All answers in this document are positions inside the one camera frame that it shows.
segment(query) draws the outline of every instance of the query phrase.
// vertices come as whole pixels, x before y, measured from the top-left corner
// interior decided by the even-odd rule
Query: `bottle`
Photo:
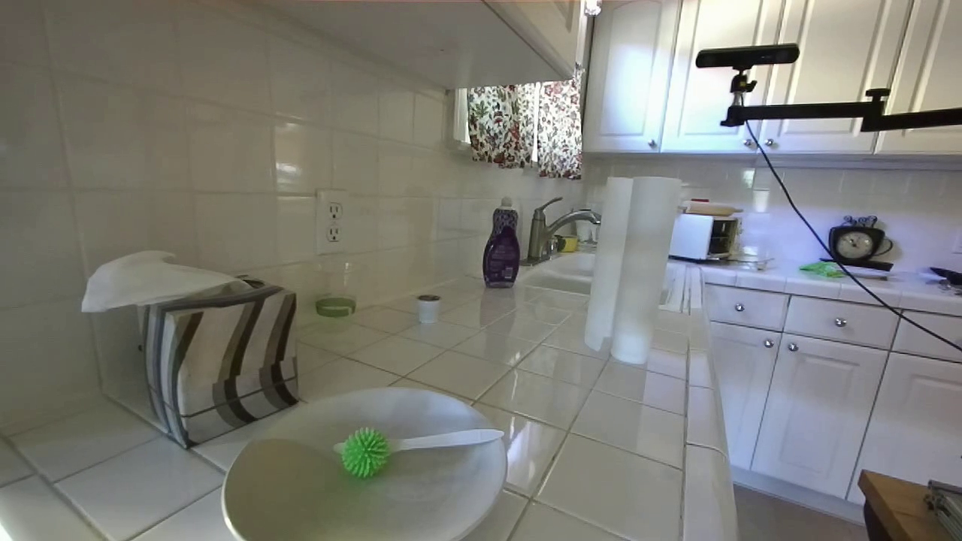
[[[492,210],[492,227],[480,260],[487,290],[512,290],[518,280],[518,263],[518,210],[512,208],[512,198],[501,198],[501,208]]]
[[[324,254],[319,263],[320,290],[311,301],[311,309],[324,319],[344,319],[357,309],[353,301],[353,267],[344,252]]]

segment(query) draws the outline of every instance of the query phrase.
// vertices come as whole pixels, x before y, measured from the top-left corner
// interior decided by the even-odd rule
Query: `green scrub brush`
[[[379,430],[357,430],[344,443],[332,444],[339,455],[343,473],[353,477],[371,477],[388,466],[390,455],[398,451],[422,451],[422,448],[465,448],[501,438],[501,430],[456,430],[456,434],[436,434],[419,438],[388,438]]]

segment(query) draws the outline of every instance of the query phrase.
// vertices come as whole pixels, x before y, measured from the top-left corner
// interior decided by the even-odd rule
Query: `curtain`
[[[465,91],[474,163],[580,177],[580,79]]]

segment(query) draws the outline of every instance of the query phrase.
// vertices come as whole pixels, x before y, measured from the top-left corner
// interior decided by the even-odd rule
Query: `soap dispenser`
[[[484,246],[484,282],[487,290],[512,290],[518,280],[521,246],[518,246],[518,210],[512,198],[501,198],[501,208],[492,210],[492,227]]]

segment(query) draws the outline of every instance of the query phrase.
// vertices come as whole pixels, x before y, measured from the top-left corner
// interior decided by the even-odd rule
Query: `plate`
[[[252,438],[226,475],[237,537],[451,541],[473,532],[505,484],[505,443],[394,455],[374,477],[339,470],[332,444],[371,428],[388,438],[484,430],[484,416],[432,392],[374,389],[304,404]]]

